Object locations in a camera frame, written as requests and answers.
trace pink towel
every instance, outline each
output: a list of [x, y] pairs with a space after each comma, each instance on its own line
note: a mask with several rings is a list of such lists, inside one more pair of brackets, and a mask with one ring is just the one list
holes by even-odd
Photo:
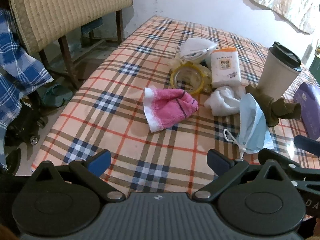
[[144, 89], [144, 114], [150, 131], [172, 127], [198, 110], [198, 102], [182, 89]]

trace black cup lid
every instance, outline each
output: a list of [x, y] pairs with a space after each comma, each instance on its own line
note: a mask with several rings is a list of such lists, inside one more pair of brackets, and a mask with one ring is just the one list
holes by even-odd
[[271, 53], [279, 59], [281, 62], [286, 64], [288, 67], [301, 72], [301, 59], [294, 54], [291, 50], [275, 41], [273, 46], [269, 48]]

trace travel mug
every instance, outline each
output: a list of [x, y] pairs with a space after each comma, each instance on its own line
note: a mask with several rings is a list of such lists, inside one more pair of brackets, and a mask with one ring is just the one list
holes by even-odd
[[300, 65], [297, 55], [275, 41], [269, 48], [258, 89], [274, 100], [279, 99], [301, 72]]

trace purple package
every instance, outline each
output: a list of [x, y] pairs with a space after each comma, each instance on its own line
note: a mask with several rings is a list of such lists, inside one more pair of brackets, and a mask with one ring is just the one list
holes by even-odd
[[301, 118], [308, 137], [316, 140], [320, 137], [320, 88], [303, 82], [293, 96], [301, 105]]

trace qr code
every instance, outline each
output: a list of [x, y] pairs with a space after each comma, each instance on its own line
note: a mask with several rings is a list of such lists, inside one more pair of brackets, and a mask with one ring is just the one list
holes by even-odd
[[221, 60], [220, 61], [220, 68], [223, 69], [228, 69], [230, 68], [230, 61], [229, 60]]

